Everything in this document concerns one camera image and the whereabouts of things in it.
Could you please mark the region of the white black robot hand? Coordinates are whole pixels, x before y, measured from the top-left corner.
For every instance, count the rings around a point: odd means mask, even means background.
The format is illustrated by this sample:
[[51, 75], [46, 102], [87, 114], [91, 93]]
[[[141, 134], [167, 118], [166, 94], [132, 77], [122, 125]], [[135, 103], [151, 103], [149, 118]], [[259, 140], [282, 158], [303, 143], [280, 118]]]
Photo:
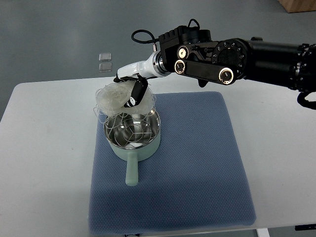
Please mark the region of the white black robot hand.
[[146, 61], [132, 63], [118, 69], [114, 78], [115, 83], [135, 81], [131, 95], [124, 107], [131, 108], [140, 104], [148, 88], [148, 79], [161, 78], [169, 74], [170, 72], [163, 65], [160, 51], [153, 52]]

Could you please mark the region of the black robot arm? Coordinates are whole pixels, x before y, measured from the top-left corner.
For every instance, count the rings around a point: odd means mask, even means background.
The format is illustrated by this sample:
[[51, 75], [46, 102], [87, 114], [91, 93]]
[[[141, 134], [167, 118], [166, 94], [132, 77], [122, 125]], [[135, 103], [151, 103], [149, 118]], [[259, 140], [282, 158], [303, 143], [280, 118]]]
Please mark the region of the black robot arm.
[[316, 46], [265, 42], [259, 37], [214, 41], [199, 24], [179, 26], [149, 43], [160, 46], [158, 67], [170, 73], [230, 85], [239, 79], [297, 90], [297, 102], [315, 109], [307, 96], [316, 90]]

